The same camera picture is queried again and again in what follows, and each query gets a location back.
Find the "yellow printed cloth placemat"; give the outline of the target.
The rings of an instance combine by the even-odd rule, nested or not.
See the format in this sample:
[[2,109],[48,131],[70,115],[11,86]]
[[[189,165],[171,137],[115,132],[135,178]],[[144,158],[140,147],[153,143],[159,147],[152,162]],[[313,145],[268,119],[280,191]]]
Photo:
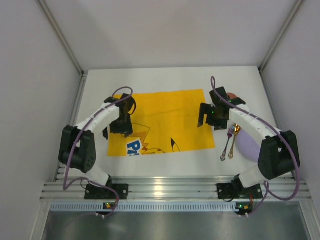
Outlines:
[[210,126],[198,127],[202,89],[133,95],[133,133],[124,137],[111,133],[109,157],[141,156],[198,151],[215,148]]

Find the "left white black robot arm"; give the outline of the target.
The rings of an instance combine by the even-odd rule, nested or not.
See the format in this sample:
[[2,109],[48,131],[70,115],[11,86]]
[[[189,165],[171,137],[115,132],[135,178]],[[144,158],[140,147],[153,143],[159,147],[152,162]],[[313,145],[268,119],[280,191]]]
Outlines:
[[136,108],[136,101],[130,94],[124,93],[121,98],[111,96],[83,122],[64,127],[58,160],[66,166],[65,178],[69,175],[69,169],[75,169],[84,174],[81,180],[98,188],[110,188],[110,175],[96,163],[96,138],[101,135],[107,141],[109,133],[120,134],[125,138],[132,135],[130,111],[135,111]]

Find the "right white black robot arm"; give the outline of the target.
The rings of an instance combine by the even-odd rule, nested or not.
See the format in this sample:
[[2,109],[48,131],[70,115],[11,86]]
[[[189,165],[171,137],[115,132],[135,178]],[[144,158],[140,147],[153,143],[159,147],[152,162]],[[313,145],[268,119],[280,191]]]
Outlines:
[[207,124],[214,130],[227,130],[228,137],[235,136],[240,127],[258,145],[255,166],[237,174],[230,183],[233,195],[245,195],[261,182],[278,178],[300,168],[298,141],[291,130],[282,131],[249,111],[239,97],[231,99],[224,87],[213,88],[209,93],[212,103],[201,103],[198,127]]

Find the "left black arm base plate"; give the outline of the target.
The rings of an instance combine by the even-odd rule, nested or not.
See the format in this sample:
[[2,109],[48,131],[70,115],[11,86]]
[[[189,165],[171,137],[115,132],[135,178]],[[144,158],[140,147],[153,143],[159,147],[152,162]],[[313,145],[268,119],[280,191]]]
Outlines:
[[[127,199],[129,193],[128,184],[114,183],[111,188],[118,194],[120,200]],[[116,195],[114,192],[105,188],[87,184],[84,198],[86,200],[115,200]]]

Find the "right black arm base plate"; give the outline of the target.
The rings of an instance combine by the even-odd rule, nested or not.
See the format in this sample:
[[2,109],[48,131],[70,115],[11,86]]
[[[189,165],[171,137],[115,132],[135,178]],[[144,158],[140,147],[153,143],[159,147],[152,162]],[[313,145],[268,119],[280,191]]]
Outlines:
[[231,201],[235,199],[262,199],[263,193],[260,184],[249,188],[236,189],[231,183],[218,183],[217,194],[220,200]]

